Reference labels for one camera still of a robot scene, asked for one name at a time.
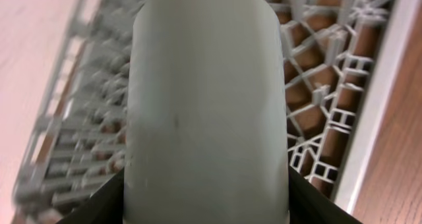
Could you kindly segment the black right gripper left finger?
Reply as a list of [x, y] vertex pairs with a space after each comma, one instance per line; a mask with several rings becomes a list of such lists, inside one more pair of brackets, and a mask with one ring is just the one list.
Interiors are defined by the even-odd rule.
[[58, 224], [123, 224], [124, 172], [125, 169], [120, 170]]

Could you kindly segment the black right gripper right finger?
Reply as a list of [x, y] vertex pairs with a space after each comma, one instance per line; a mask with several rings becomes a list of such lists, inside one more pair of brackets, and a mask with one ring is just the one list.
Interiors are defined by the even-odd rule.
[[361, 224], [289, 167], [291, 224]]

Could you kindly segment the light blue cup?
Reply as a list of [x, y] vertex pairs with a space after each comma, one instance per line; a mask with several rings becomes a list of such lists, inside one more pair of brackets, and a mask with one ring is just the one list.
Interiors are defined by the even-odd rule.
[[133, 24], [127, 223], [288, 223], [280, 23], [265, 0], [147, 0]]

